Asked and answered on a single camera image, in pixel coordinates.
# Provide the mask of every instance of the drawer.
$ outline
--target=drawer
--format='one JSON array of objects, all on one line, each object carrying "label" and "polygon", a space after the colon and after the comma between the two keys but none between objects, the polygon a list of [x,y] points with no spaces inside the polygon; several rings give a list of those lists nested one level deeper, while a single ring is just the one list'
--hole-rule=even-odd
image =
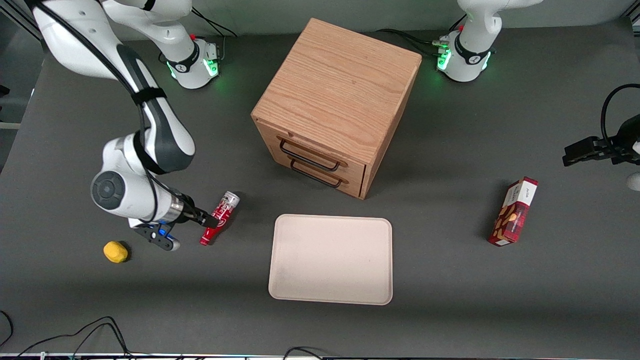
[{"label": "drawer", "polygon": [[257,127],[277,163],[349,195],[360,196],[364,165],[327,155],[264,124]]}]

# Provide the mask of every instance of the white label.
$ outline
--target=white label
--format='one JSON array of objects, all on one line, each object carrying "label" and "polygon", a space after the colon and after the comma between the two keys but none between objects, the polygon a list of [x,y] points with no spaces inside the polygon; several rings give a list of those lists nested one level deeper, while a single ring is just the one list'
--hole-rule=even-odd
[{"label": "white label", "polygon": [[507,196],[504,198],[504,202],[502,203],[502,207],[509,206],[518,200],[518,194],[520,193],[520,185],[516,184],[509,188],[507,191]]},{"label": "white label", "polygon": [[502,207],[504,208],[505,206],[509,206],[516,201],[520,201],[523,204],[530,206],[537,188],[538,185],[534,185],[528,181],[523,181],[520,184],[513,185],[509,191],[507,191],[507,196],[504,198]]}]

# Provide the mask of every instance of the red box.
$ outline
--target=red box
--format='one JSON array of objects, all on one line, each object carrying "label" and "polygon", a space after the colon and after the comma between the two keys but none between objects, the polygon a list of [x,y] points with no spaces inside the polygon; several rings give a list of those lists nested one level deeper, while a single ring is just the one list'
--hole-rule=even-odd
[{"label": "red box", "polygon": [[502,209],[495,221],[489,242],[501,247],[518,241],[538,182],[529,177],[513,183],[507,190]]}]

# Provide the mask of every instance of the wooden box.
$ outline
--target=wooden box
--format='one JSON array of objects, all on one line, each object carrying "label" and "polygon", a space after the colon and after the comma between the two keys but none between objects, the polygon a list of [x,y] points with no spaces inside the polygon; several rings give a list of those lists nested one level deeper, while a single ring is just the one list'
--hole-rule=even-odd
[{"label": "wooden box", "polygon": [[364,199],[422,56],[311,19],[251,115],[273,159]]}]

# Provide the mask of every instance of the black metal handle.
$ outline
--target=black metal handle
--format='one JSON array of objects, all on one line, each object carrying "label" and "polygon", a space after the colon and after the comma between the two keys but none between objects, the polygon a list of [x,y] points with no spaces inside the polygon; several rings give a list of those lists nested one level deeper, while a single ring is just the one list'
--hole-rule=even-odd
[{"label": "black metal handle", "polygon": [[285,154],[289,155],[290,157],[296,158],[297,160],[302,161],[303,163],[307,163],[309,165],[315,166],[317,168],[321,168],[324,171],[329,171],[329,172],[334,172],[334,171],[338,170],[338,167],[340,166],[340,162],[336,161],[334,167],[332,167],[332,168],[326,167],[326,166],[324,166],[324,165],[322,165],[320,163],[316,163],[313,160],[310,160],[310,159],[307,159],[307,158],[305,158],[303,156],[300,156],[300,155],[296,154],[295,152],[291,152],[291,151],[285,149],[284,148],[284,144],[285,144],[285,140],[282,139],[282,141],[280,141],[280,150],[282,150],[282,152],[284,152]]},{"label": "black metal handle", "polygon": [[303,174],[303,175],[304,175],[304,176],[306,176],[306,177],[309,177],[309,178],[311,178],[311,179],[313,179],[313,180],[316,180],[318,183],[323,183],[323,184],[325,184],[326,186],[329,186],[330,188],[337,188],[338,186],[340,186],[340,184],[342,184],[342,180],[341,180],[341,179],[338,179],[338,182],[337,182],[337,183],[335,183],[335,184],[331,184],[331,183],[329,183],[329,182],[327,182],[327,181],[324,181],[324,180],[322,180],[322,179],[319,179],[319,178],[317,178],[317,177],[315,177],[315,176],[313,176],[313,175],[311,175],[311,174],[309,174],[309,173],[307,173],[307,172],[304,172],[304,171],[302,171],[302,170],[300,170],[300,169],[298,169],[298,168],[296,168],[296,167],[294,167],[294,166],[293,166],[293,164],[294,164],[295,162],[296,162],[296,159],[291,159],[291,165],[289,165],[289,167],[291,168],[291,170],[293,170],[293,171],[295,171],[295,172],[299,172],[299,173]]}]

